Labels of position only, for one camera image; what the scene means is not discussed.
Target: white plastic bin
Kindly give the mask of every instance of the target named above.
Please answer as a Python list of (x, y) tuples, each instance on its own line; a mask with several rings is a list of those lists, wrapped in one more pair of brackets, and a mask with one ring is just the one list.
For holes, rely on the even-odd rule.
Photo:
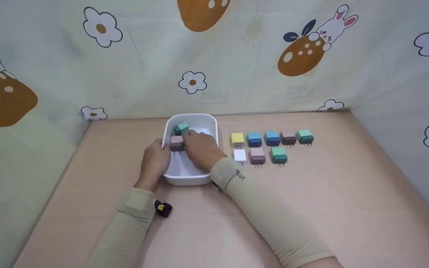
[[(204, 132), (214, 137), (218, 143), (218, 121), (209, 114), (177, 114), (166, 122), (162, 146), (169, 143), (174, 135), (173, 128), (186, 122), (190, 129)], [(210, 174), (194, 166), (185, 151), (171, 152), (170, 166), (165, 173), (166, 180), (173, 185), (203, 185), (211, 182)]]

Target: cream fabric wall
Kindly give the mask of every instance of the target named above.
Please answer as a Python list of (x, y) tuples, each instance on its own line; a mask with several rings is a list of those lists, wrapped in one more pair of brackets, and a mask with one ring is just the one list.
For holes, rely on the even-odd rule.
[(360, 90), (353, 114), (429, 202), (429, 57), (405, 49), (404, 38), (429, 32), (429, 2), (405, 13), (417, 16), (392, 18), (393, 27), (369, 63), (351, 75), (348, 89)]
[[(414, 144), (418, 129), (429, 124), (429, 57), (419, 56), (413, 44), (429, 32), (429, 4), (179, 2), (0, 0), (0, 267), (16, 258), (90, 121), (355, 105), (356, 115), (406, 174), (415, 173), (416, 164), (402, 166), (399, 160), (410, 143), (400, 146), (398, 138), (382, 143), (381, 137), (399, 133), (407, 137), (402, 142)], [(306, 24), (315, 19), (310, 32), (320, 32), (341, 5), (350, 7), (345, 19), (356, 14), (358, 21), (325, 53), (315, 48), (316, 40), (303, 48)], [(191, 15), (206, 15), (207, 24), (182, 18), (197, 9), (202, 12)], [(299, 39), (284, 41), (288, 32)], [(298, 76), (281, 72), (279, 59), (291, 45), (295, 61), (290, 62), (296, 63), (291, 70), (306, 64), (313, 69)], [(306, 58), (299, 58), (299, 51)], [(386, 92), (398, 99), (382, 102)], [(394, 124), (407, 112), (423, 118), (409, 118), (408, 133), (377, 128), (377, 120), (388, 116)], [(429, 156), (422, 144), (416, 149)], [(424, 159), (415, 160), (427, 166)], [(427, 174), (414, 176), (417, 187), (428, 184)]]

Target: human hand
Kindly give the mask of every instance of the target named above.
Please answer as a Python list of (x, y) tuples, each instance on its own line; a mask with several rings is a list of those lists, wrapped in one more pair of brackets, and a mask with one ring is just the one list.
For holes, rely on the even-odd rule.
[(183, 140), (188, 158), (206, 172), (210, 172), (221, 158), (226, 157), (211, 135), (190, 130), (183, 134)]
[(156, 139), (143, 153), (140, 177), (133, 187), (149, 191), (155, 189), (158, 179), (165, 174), (170, 165), (170, 145), (162, 149), (162, 139)]

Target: beige arm sleeve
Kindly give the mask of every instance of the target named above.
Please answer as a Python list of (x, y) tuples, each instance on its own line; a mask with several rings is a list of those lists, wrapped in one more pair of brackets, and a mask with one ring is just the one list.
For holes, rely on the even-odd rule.
[(219, 160), (210, 175), (264, 237), (283, 267), (297, 268), (334, 256), (307, 220), (291, 212), (269, 187), (252, 180), (233, 158)]
[(153, 193), (132, 188), (85, 263), (86, 268), (133, 268), (155, 214)]

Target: pink tabletop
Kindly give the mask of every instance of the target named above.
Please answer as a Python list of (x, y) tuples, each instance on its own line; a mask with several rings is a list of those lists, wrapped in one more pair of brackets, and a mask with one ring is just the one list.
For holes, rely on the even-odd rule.
[[(226, 154), (232, 152), (232, 132), (312, 132), (312, 147), (286, 148), (285, 167), (247, 169), (305, 215), (346, 268), (429, 268), (429, 205), (350, 112), (216, 118)], [(80, 268), (136, 182), (143, 150), (162, 137), (166, 121), (92, 123), (14, 268)], [(139, 267), (281, 267), (242, 212), (212, 184), (163, 181), (156, 196), (174, 210), (168, 219), (155, 216)]]

